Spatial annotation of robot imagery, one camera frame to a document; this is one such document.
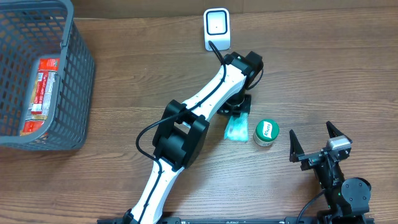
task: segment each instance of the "can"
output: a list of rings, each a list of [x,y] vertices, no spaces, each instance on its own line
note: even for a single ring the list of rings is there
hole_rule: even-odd
[[[254,141],[259,146],[270,146],[279,134],[278,124],[271,119],[263,119],[253,134]]]

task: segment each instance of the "plastic basket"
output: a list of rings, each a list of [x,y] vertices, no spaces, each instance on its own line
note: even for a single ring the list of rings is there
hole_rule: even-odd
[[[39,150],[82,147],[95,64],[73,21],[69,0],[0,1],[0,146]],[[48,118],[20,136],[40,58],[60,64]]]

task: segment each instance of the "light blue cloth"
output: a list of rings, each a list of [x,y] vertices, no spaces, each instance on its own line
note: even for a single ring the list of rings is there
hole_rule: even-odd
[[[248,141],[248,116],[247,113],[242,113],[238,118],[231,116],[225,128],[224,139]]]

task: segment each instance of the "green lid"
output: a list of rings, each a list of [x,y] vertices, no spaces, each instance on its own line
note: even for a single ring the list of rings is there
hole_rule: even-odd
[[[271,119],[264,119],[260,121],[256,128],[256,136],[265,142],[271,142],[278,137],[279,126]]]

